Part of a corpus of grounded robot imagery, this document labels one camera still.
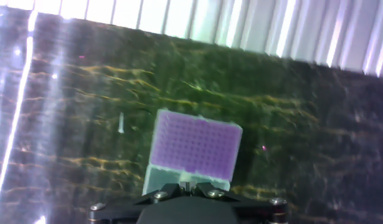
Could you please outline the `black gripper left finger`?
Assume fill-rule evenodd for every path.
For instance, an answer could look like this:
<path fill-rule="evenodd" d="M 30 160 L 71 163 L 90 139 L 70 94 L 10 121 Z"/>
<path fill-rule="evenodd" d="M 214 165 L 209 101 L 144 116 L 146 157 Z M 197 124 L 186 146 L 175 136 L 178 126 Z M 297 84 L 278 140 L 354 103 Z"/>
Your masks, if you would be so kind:
<path fill-rule="evenodd" d="M 150 205 L 187 196 L 181 184 L 165 184 L 160 189 L 133 200 L 114 200 L 91 205 L 87 212 L 88 224 L 136 224 L 141 212 Z"/>

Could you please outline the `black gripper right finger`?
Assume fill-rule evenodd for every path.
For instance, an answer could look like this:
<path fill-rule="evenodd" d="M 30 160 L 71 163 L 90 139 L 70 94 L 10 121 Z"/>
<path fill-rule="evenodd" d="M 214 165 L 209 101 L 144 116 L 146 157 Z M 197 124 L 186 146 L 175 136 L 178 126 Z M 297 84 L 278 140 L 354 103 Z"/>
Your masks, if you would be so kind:
<path fill-rule="evenodd" d="M 190 195 L 216 200 L 229 205 L 239 223 L 288 223 L 288 202 L 279 197 L 254 200 L 214 187 L 211 183 L 198 183 Z"/>

